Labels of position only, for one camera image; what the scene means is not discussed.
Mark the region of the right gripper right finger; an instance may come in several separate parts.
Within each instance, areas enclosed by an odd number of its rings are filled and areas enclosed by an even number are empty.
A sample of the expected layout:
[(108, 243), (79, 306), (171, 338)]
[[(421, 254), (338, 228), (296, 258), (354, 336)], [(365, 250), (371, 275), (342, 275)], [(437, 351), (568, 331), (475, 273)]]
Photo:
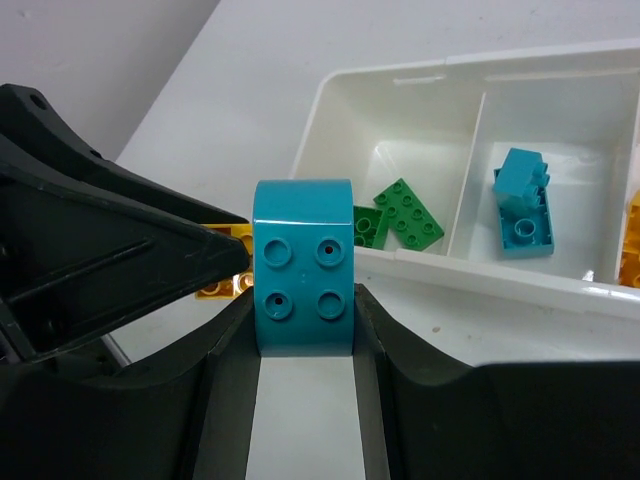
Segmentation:
[(635, 479), (639, 365), (467, 365), (355, 288), (353, 369), (370, 479)]

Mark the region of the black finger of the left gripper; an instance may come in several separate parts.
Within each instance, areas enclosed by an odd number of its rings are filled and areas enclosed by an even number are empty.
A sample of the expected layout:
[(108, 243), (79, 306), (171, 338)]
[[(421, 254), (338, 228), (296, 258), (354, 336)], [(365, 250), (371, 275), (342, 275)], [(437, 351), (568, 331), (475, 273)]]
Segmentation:
[(36, 89), (1, 88), (1, 350), (78, 348), (248, 266), (233, 213), (105, 159)]

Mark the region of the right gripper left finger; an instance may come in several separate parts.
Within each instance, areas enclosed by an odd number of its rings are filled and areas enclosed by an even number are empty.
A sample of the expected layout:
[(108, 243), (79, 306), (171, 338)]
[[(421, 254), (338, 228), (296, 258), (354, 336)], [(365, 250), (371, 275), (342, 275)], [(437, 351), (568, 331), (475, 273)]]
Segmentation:
[(241, 479), (260, 356), (251, 292), (111, 375), (1, 369), (5, 479)]

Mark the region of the orange lego brick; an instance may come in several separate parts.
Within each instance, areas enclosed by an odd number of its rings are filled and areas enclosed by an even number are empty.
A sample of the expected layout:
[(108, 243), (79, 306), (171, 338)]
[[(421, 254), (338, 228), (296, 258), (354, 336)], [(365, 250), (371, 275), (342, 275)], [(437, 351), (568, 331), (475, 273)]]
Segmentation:
[(250, 223), (204, 224), (209, 230), (238, 239), (248, 254), (248, 266), (233, 272), (225, 268), (216, 276), (216, 281), (195, 292), (197, 300), (233, 300), (254, 286), (253, 231)]

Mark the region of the yellow round lego piece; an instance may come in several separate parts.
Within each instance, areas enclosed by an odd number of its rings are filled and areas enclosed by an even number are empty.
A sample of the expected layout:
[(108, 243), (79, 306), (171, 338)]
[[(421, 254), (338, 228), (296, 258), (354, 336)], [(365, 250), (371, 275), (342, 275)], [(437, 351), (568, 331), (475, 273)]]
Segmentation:
[(618, 278), (621, 285), (633, 288), (639, 287), (640, 274), (639, 201), (640, 192), (637, 191), (630, 202)]

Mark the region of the blue long lego brick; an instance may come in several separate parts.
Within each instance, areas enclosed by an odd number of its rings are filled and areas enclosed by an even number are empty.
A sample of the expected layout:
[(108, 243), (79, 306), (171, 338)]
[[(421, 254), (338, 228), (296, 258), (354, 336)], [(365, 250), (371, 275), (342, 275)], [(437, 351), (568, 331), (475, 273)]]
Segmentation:
[(534, 209), (509, 210), (496, 200), (501, 235), (501, 248), (506, 259), (528, 259), (554, 253), (554, 234), (547, 199), (542, 190), (541, 203)]

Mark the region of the blue small lego brick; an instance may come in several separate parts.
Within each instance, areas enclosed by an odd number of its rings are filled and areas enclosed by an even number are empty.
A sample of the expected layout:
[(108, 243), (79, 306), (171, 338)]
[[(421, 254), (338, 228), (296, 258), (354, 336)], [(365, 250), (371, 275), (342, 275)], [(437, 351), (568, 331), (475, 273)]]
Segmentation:
[(494, 180), (498, 205), (509, 210), (534, 209), (550, 182), (548, 164), (537, 151), (511, 148)]

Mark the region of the green lego brick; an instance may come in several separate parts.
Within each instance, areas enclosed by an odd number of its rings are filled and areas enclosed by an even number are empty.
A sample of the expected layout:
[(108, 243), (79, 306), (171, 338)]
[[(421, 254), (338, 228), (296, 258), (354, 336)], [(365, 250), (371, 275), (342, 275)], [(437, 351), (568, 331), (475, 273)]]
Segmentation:
[(423, 251), (444, 237), (442, 227), (404, 179), (396, 180), (373, 201), (403, 248)]
[(383, 250), (388, 235), (388, 218), (379, 208), (354, 206), (354, 245)]

